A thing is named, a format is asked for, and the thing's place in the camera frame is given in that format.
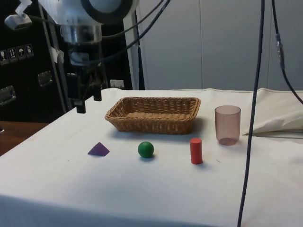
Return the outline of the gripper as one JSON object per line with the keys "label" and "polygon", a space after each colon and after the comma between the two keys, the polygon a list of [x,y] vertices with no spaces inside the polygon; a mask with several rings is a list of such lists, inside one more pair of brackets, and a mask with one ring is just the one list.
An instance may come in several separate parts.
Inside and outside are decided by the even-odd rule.
{"label": "gripper", "polygon": [[[89,71],[87,97],[93,96],[94,101],[101,101],[102,75],[96,64],[82,63],[100,59],[98,44],[73,45],[68,44],[70,64],[76,70]],[[76,107],[77,113],[85,113],[84,88],[81,76],[76,73],[67,74],[68,98]]]}

